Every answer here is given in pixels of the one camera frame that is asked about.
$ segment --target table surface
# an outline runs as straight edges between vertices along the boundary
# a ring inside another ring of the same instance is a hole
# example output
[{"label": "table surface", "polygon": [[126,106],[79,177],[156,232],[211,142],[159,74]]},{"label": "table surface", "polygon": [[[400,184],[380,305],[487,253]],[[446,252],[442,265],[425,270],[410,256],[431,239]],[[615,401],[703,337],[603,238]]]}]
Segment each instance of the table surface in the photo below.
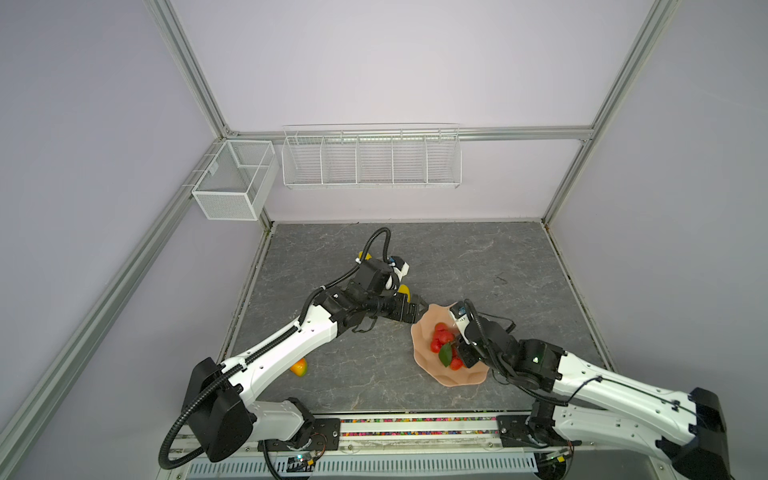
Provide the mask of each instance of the table surface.
[{"label": "table surface", "polygon": [[[256,345],[294,319],[318,285],[346,272],[378,224],[279,224],[235,339]],[[393,223],[389,254],[410,265],[403,280],[427,303],[471,299],[515,320],[517,339],[539,338],[603,363],[539,223]],[[380,256],[382,237],[371,247]],[[363,328],[370,319],[363,321]],[[490,375],[444,387],[413,359],[410,325],[380,318],[367,333],[345,332],[306,356],[304,377],[285,372],[259,400],[297,397],[314,413],[525,410],[531,398]]]}]

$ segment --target yellow fruit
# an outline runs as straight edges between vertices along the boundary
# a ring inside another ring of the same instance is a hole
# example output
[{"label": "yellow fruit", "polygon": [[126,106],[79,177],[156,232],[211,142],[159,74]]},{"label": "yellow fruit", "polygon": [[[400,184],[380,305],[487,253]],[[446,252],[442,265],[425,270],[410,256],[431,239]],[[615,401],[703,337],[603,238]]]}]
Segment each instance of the yellow fruit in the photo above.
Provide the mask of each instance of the yellow fruit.
[{"label": "yellow fruit", "polygon": [[290,367],[290,371],[296,373],[298,376],[306,375],[306,360],[301,359],[294,363],[293,366]]}]

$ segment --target pink plate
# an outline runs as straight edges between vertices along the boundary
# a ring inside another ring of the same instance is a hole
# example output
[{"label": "pink plate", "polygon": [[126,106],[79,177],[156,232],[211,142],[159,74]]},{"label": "pink plate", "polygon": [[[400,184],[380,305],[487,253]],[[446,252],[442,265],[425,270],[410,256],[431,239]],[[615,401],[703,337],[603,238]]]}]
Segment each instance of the pink plate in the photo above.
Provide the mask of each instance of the pink plate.
[{"label": "pink plate", "polygon": [[413,358],[416,363],[445,386],[483,383],[488,375],[488,366],[483,362],[477,362],[471,369],[462,367],[458,370],[451,370],[449,367],[443,366],[437,353],[432,353],[429,349],[432,335],[435,333],[435,325],[440,322],[448,325],[448,328],[454,333],[456,332],[456,324],[452,320],[447,306],[430,305],[422,319],[411,325]]}]

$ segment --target white wire basket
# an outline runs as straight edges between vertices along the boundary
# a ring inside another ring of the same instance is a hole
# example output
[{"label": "white wire basket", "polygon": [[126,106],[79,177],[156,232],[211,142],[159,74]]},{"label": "white wire basket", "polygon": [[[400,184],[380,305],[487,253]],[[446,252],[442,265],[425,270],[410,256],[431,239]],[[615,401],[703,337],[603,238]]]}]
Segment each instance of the white wire basket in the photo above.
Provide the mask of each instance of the white wire basket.
[{"label": "white wire basket", "polygon": [[192,194],[211,220],[259,220],[279,168],[271,141],[226,140]]},{"label": "white wire basket", "polygon": [[458,125],[320,127],[325,128],[285,127],[287,187],[457,187],[462,182]]}]

